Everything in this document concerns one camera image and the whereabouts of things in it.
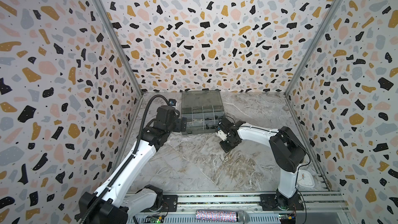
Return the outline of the clear plastic compartment organizer box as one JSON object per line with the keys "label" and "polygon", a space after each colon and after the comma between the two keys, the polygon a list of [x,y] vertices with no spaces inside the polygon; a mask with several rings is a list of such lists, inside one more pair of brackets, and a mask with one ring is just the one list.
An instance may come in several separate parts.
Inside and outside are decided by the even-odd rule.
{"label": "clear plastic compartment organizer box", "polygon": [[225,114],[219,91],[187,91],[181,97],[181,116],[187,119],[183,135],[213,133]]}

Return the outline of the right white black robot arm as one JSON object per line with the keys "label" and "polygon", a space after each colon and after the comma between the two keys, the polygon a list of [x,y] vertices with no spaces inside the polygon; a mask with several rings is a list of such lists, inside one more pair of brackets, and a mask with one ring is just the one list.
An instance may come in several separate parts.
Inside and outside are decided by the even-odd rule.
{"label": "right white black robot arm", "polygon": [[279,185],[273,199],[263,200],[261,205],[268,209],[288,210],[298,200],[297,176],[307,151],[288,127],[266,129],[244,121],[231,122],[228,118],[219,120],[216,130],[221,139],[220,146],[228,153],[243,140],[253,141],[269,147],[280,167]]}

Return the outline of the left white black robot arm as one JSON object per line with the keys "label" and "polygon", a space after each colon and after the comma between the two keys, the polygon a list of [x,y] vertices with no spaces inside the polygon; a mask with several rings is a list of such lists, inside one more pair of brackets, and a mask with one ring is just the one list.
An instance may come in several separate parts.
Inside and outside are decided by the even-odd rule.
{"label": "left white black robot arm", "polygon": [[173,132],[186,129],[186,119],[173,106],[164,105],[145,125],[129,155],[110,178],[93,193],[85,192],[79,200],[82,224],[125,224],[142,211],[160,212],[164,209],[163,190],[147,185],[128,197],[130,186],[145,164],[166,143]]}

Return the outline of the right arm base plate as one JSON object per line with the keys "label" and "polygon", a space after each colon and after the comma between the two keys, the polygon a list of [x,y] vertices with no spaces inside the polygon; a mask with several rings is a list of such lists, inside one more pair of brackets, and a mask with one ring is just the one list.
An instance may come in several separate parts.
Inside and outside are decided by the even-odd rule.
{"label": "right arm base plate", "polygon": [[282,194],[261,194],[260,203],[263,211],[303,211],[303,200],[296,192],[292,198],[286,198]]}

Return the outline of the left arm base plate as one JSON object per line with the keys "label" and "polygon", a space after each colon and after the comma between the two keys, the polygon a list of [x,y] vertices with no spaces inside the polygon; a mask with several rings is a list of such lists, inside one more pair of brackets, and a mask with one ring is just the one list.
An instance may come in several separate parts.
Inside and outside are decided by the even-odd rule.
{"label": "left arm base plate", "polygon": [[176,212],[178,205],[178,195],[163,195],[157,197],[152,207],[146,208],[142,213],[161,213],[161,212]]}

